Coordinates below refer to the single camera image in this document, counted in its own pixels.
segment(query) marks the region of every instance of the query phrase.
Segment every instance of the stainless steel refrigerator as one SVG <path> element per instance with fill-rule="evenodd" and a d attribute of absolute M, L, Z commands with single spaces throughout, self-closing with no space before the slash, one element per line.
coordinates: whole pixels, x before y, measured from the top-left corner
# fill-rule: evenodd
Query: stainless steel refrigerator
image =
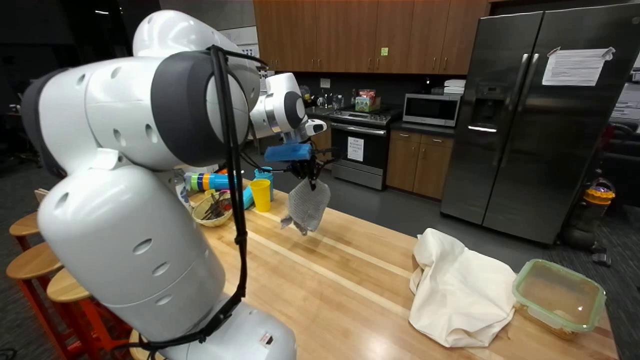
<path fill-rule="evenodd" d="M 441 212 L 552 243 L 639 49 L 640 3 L 482 18 Z"/>

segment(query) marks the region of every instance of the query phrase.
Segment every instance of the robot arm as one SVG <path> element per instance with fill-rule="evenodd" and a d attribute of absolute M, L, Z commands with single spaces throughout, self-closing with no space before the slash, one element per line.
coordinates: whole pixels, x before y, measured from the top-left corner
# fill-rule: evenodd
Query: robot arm
<path fill-rule="evenodd" d="M 206 328 L 228 303 L 222 265 L 158 173 L 229 159 L 225 143 L 244 141 L 251 109 L 258 137 L 326 129 L 306 121 L 292 74 L 269 78 L 269 93 L 260 97 L 254 63 L 229 56 L 224 95 L 232 106 L 224 108 L 235 132 L 225 136 L 223 97 L 202 51 L 211 44 L 239 53 L 200 21 L 163 10 L 141 23 L 134 57 L 46 75 L 22 103 L 44 165 L 66 175 L 41 203 L 43 237 L 80 284 L 156 343 Z M 172 345 L 162 355 L 295 358 L 289 328 L 244 302 L 236 306 L 206 341 Z"/>

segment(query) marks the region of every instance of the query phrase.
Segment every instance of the gray cloth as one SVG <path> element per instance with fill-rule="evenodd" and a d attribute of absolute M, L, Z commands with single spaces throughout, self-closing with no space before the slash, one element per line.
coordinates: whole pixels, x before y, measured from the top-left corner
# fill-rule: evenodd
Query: gray cloth
<path fill-rule="evenodd" d="M 311 190 L 309 182 L 302 180 L 289 193 L 289 214 L 281 219 L 280 227 L 293 223 L 302 235 L 316 231 L 330 198 L 329 186 L 322 181 L 316 180 L 316 189 Z"/>

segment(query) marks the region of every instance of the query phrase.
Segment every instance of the oven handle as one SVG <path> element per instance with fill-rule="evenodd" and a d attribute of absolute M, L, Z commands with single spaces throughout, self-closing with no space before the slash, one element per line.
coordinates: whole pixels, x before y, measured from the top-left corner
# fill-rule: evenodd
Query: oven handle
<path fill-rule="evenodd" d="M 352 133 L 360 133 L 374 136 L 386 136 L 387 130 L 368 129 L 366 127 L 331 123 L 331 127 L 338 130 L 351 131 Z"/>

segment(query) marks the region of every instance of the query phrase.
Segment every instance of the bar stool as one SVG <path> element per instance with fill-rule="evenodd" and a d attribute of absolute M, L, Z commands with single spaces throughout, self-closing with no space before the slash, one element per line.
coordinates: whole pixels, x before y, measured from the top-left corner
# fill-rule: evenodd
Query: bar stool
<path fill-rule="evenodd" d="M 40 325 L 51 340 L 58 355 L 62 359 L 74 359 L 83 348 L 81 343 L 75 342 L 67 346 L 66 341 L 73 336 L 73 332 L 62 332 L 52 319 L 52 313 L 47 309 L 40 297 L 40 293 L 33 284 L 34 280 L 40 283 L 43 290 L 47 289 L 49 274 L 62 268 L 62 264 L 53 254 L 48 244 L 41 243 L 30 249 L 26 249 L 15 258 L 6 268 L 6 274 L 11 279 L 16 280 L 20 290 L 29 301 L 33 312 L 36 314 Z M 54 304 L 54 309 L 58 312 L 68 328 L 72 328 L 73 319 L 68 319 L 67 314 Z"/>
<path fill-rule="evenodd" d="M 133 330 L 131 331 L 131 336 L 129 336 L 129 343 L 137 343 L 138 342 L 138 332 Z M 146 350 L 142 350 L 139 347 L 132 347 L 129 349 L 131 353 L 131 357 L 133 360 L 147 360 L 149 357 L 149 352 Z M 166 360 L 162 355 L 156 354 L 156 360 Z"/>
<path fill-rule="evenodd" d="M 18 240 L 18 244 L 22 251 L 27 251 L 31 248 L 27 241 L 27 236 L 39 233 L 38 230 L 38 212 L 29 214 L 22 219 L 16 221 L 9 228 L 9 233 Z"/>
<path fill-rule="evenodd" d="M 47 287 L 47 296 L 63 307 L 78 305 L 82 309 L 82 313 L 88 320 L 89 327 L 85 326 L 82 329 L 78 329 L 77 332 L 83 332 L 83 337 L 87 339 L 86 351 L 90 358 L 93 359 L 92 356 L 96 356 L 102 349 L 106 352 L 111 352 L 114 347 L 128 343 L 126 339 L 114 340 L 107 330 L 104 320 L 109 320 L 112 329 L 123 338 L 131 331 L 131 327 L 104 306 L 94 302 L 89 291 L 86 291 L 67 269 L 60 270 L 51 279 Z M 124 358 L 122 355 L 112 355 L 120 359 Z"/>

